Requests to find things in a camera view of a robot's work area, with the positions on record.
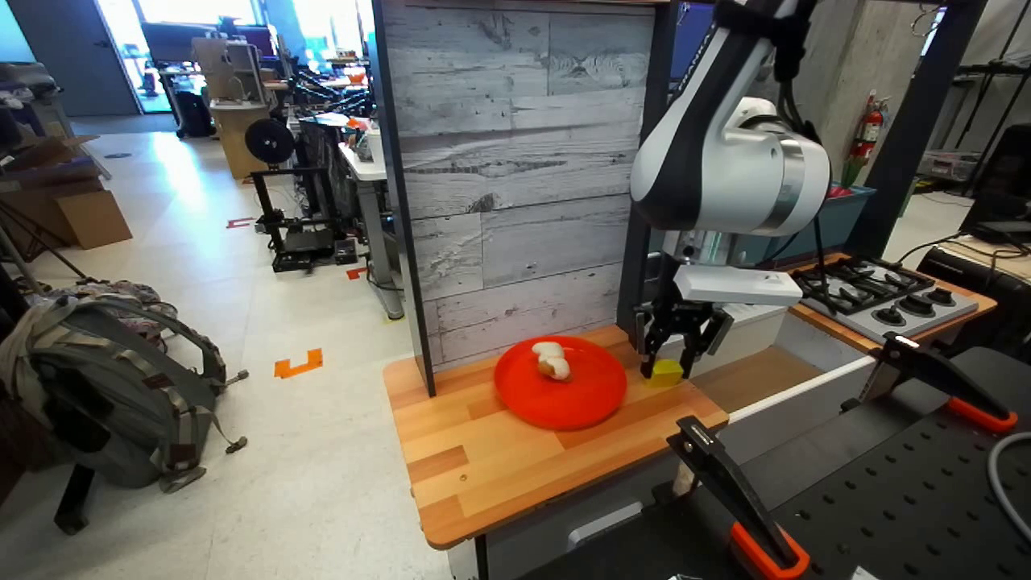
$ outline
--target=cardboard box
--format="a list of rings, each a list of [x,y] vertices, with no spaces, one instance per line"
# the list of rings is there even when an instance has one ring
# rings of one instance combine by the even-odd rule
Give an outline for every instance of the cardboard box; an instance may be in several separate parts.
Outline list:
[[[4,190],[0,224],[26,262],[43,254],[48,246],[95,249],[132,237],[119,204],[99,181]]]
[[[81,249],[132,237],[121,210],[108,190],[61,192],[58,207]]]

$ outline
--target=wooden partition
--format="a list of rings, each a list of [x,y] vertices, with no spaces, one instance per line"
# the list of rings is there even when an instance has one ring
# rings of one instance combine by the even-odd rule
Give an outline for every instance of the wooden partition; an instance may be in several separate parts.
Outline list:
[[[650,8],[387,0],[430,366],[615,320]]]

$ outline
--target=white panel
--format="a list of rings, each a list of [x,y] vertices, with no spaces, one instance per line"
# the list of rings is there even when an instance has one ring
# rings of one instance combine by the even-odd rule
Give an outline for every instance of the white panel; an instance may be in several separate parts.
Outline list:
[[[413,219],[423,298],[483,287],[481,215]]]
[[[442,330],[437,364],[494,353],[542,330],[575,330],[615,320],[617,267],[430,298]]]
[[[546,52],[546,12],[387,8],[389,48]]]
[[[402,135],[406,171],[413,167],[466,167],[497,157],[583,157],[583,155],[626,155],[637,152],[637,121],[607,125],[549,125],[524,133],[483,133],[483,135]]]
[[[513,96],[515,130],[640,121],[645,85]]]
[[[546,93],[645,85],[650,8],[617,17],[549,17]]]
[[[620,262],[627,197],[483,215],[483,287]]]
[[[513,130],[505,75],[442,75],[392,83],[399,135]]]

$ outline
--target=table leg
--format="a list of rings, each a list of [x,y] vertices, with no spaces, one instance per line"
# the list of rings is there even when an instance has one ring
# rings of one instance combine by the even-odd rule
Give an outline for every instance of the table leg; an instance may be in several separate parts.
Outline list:
[[[65,536],[78,536],[81,527],[85,527],[82,505],[85,505],[91,486],[92,486],[92,471],[82,465],[75,465],[68,486],[65,486],[65,495],[61,495],[61,505],[53,513],[53,524]]]
[[[372,262],[366,280],[372,284],[387,308],[387,320],[402,320],[399,287],[392,280],[387,237],[384,237],[381,182],[356,182],[356,207],[366,232],[366,250]]]

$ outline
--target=black metal frame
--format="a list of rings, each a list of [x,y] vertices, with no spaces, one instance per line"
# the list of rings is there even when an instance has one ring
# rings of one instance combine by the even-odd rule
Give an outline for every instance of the black metal frame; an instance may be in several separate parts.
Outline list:
[[[278,177],[278,172],[301,177],[308,190],[316,182],[319,182],[319,190],[326,190],[326,207],[323,207],[326,232],[328,232],[326,236],[326,249],[319,246],[319,249],[293,250],[287,246],[287,237],[281,232],[284,215],[270,207],[267,182],[263,182],[263,177]],[[274,249],[270,271],[312,271],[323,256],[334,254],[337,224],[334,224],[334,204],[331,204],[326,167],[253,171],[252,181],[253,181],[256,204],[262,204],[262,223],[263,223],[263,232],[267,232],[270,249]]]
[[[640,140],[663,118],[669,107],[669,63],[673,63],[680,2],[683,0],[653,7]],[[650,224],[637,210],[630,210],[630,219],[626,224],[615,322],[620,330],[627,330],[633,349],[645,345],[637,306],[646,298],[645,292],[646,249],[650,249]]]
[[[429,359],[429,335],[424,335],[424,308],[423,308],[423,287],[417,287],[417,262],[416,262],[416,241],[408,224],[408,190],[402,177],[402,155],[399,155],[399,135],[397,135],[397,114],[392,114],[392,80],[389,80],[389,58],[387,58],[387,0],[372,0],[372,26],[378,26],[378,70],[372,70],[372,90],[381,101],[381,138],[384,138],[384,160],[387,160],[387,204],[397,207],[397,237],[399,237],[399,284],[402,284],[402,312],[408,312],[408,330],[416,349],[416,364],[424,384],[424,394],[435,395],[435,378]]]

